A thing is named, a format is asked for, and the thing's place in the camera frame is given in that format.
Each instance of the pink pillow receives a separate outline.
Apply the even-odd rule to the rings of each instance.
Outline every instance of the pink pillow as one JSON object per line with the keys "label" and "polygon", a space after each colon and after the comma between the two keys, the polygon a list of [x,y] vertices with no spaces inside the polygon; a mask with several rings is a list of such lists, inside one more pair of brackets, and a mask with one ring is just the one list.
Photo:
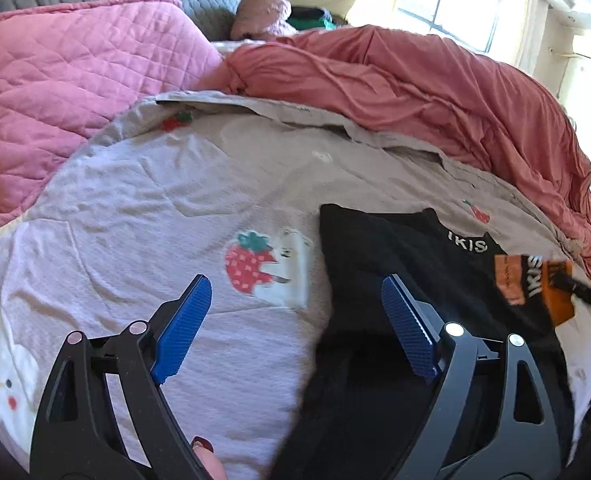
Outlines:
{"label": "pink pillow", "polygon": [[0,226],[118,113],[144,96],[198,89],[221,62],[177,0],[1,13]]}
{"label": "pink pillow", "polygon": [[293,36],[297,30],[286,20],[291,16],[287,0],[242,0],[230,32],[233,41],[266,40]]}

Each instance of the strawberry print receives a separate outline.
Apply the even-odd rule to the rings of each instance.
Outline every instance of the strawberry print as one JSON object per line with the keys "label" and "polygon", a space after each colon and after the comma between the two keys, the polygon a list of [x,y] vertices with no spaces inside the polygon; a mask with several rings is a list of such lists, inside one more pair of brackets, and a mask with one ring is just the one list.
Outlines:
{"label": "strawberry print", "polygon": [[172,132],[176,128],[186,126],[192,122],[193,116],[191,115],[191,112],[178,112],[173,117],[169,117],[168,119],[162,121],[162,130],[164,132]]}
{"label": "strawberry print", "polygon": [[491,215],[485,213],[484,211],[481,211],[468,200],[463,200],[463,202],[471,208],[473,216],[475,216],[480,222],[482,222],[483,224],[488,224],[491,221]]}
{"label": "strawberry print", "polygon": [[268,237],[250,231],[238,235],[237,242],[227,249],[224,262],[233,288],[252,296],[256,285],[273,282],[273,276],[261,272],[259,267],[266,262],[276,263],[277,260],[273,248],[268,244]]}

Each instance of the orange label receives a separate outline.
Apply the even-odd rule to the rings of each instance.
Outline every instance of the orange label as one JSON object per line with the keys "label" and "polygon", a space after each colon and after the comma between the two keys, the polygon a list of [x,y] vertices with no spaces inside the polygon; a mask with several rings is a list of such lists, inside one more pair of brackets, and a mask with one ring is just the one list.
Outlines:
{"label": "orange label", "polygon": [[524,305],[525,292],[522,289],[522,256],[495,257],[496,285],[507,298],[509,305]]}
{"label": "orange label", "polygon": [[551,286],[550,277],[559,271],[571,274],[571,262],[544,262],[542,280],[542,300],[546,305],[553,326],[558,326],[575,316],[575,309],[571,302],[571,294]]}

